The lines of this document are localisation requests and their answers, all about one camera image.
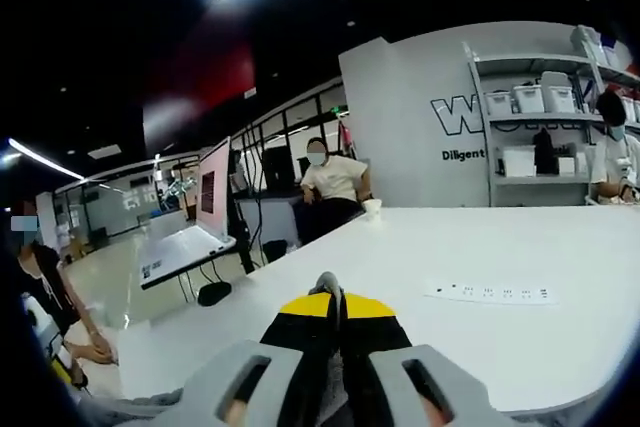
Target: power strip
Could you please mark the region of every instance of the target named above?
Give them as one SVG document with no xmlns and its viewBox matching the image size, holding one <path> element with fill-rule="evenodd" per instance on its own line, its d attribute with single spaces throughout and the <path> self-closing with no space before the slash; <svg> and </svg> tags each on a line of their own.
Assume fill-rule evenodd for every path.
<svg viewBox="0 0 640 427">
<path fill-rule="evenodd" d="M 556 303 L 547 287 L 486 287 L 459 284 L 455 281 L 428 280 L 425 295 L 440 299 L 483 304 L 550 305 Z"/>
</svg>

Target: hand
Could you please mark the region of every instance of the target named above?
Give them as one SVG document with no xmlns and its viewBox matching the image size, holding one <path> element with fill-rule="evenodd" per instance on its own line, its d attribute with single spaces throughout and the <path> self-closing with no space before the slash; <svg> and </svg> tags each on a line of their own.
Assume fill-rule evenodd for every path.
<svg viewBox="0 0 640 427">
<path fill-rule="evenodd" d="M 304 203 L 305 204 L 313 204 L 313 192 L 311 190 L 304 191 Z"/>
<path fill-rule="evenodd" d="M 100 332 L 90 332 L 89 336 L 91 337 L 91 343 L 93 344 L 96 352 L 111 357 L 111 346 L 109 345 L 109 342 L 100 335 Z"/>
<path fill-rule="evenodd" d="M 635 199 L 633 198 L 633 190 L 631 190 L 631 188 L 624 189 L 624 193 L 622 194 L 622 200 L 630 204 L 635 202 Z"/>
<path fill-rule="evenodd" d="M 359 202 L 364 202 L 365 200 L 369 200 L 371 197 L 373 197 L 370 190 L 359 190 L 356 192 L 356 195 Z"/>
</svg>

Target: black ceiling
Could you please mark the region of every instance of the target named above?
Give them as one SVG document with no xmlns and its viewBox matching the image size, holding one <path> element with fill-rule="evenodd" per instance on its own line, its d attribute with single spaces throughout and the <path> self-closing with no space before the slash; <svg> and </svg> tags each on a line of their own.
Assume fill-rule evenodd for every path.
<svg viewBox="0 0 640 427">
<path fill-rule="evenodd" d="M 632 0 L 225 0 L 230 3 L 254 54 L 259 95 L 212 110 L 197 135 L 173 151 L 233 133 L 339 75 L 338 54 L 380 35 L 396 41 L 454 25 L 513 19 L 585 23 L 618 36 L 636 32 L 629 24 Z M 15 80 L 0 133 L 82 175 L 149 157 L 141 113 L 149 72 L 171 58 L 205 13 L 221 8 L 211 0 L 13 4 Z M 355 26 L 347 26 L 349 21 Z M 113 143 L 122 154 L 101 161 L 86 155 Z M 3 195 L 12 198 L 70 180 L 27 161 L 1 179 Z"/>
</svg>

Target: monitor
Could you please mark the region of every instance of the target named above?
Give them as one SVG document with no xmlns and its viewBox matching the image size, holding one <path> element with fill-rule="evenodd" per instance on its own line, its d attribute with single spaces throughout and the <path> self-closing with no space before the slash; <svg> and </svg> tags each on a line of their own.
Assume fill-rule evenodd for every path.
<svg viewBox="0 0 640 427">
<path fill-rule="evenodd" d="M 200 228 L 222 239 L 227 236 L 227 172 L 229 137 L 202 156 L 198 168 L 196 220 Z"/>
</svg>

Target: white cup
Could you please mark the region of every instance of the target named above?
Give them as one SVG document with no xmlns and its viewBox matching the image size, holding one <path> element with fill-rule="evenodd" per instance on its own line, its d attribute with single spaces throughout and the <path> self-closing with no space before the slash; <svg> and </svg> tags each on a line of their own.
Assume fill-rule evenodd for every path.
<svg viewBox="0 0 640 427">
<path fill-rule="evenodd" d="M 364 210 L 366 212 L 367 219 L 379 219 L 380 218 L 380 209 L 382 207 L 382 200 L 380 199 L 369 199 L 365 200 L 362 205 L 364 206 Z"/>
</svg>

